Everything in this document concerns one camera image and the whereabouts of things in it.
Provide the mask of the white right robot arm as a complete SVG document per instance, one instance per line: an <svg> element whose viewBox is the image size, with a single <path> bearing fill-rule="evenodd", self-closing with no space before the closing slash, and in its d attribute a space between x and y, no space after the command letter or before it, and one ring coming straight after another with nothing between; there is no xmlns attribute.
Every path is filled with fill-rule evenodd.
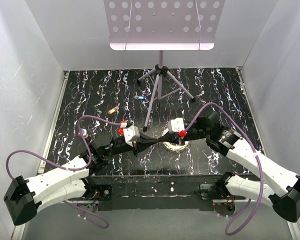
<svg viewBox="0 0 300 240"><path fill-rule="evenodd" d="M170 120L168 132L159 141L183 145L199 139L204 139L213 151L239 163L259 178L259 181L253 181L226 172L214 186L220 198L240 196L260 201L288 222L299 220L300 174L254 150L240 133L220 123L217 112L200 116L188 125L180 117Z"/></svg>

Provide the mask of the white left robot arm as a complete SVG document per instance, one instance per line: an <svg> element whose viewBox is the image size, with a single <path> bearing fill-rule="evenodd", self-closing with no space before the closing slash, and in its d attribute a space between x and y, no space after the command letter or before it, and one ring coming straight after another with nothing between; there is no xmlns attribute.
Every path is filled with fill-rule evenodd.
<svg viewBox="0 0 300 240"><path fill-rule="evenodd" d="M82 152L60 168L41 175L12 179L3 201L15 226L23 225L33 219L41 210L73 198L91 200L103 193L91 182L91 175L107 165L107 157L132 151L136 156L158 140L140 134L140 137L127 144L124 136L116 139L110 135L96 137Z"/></svg>

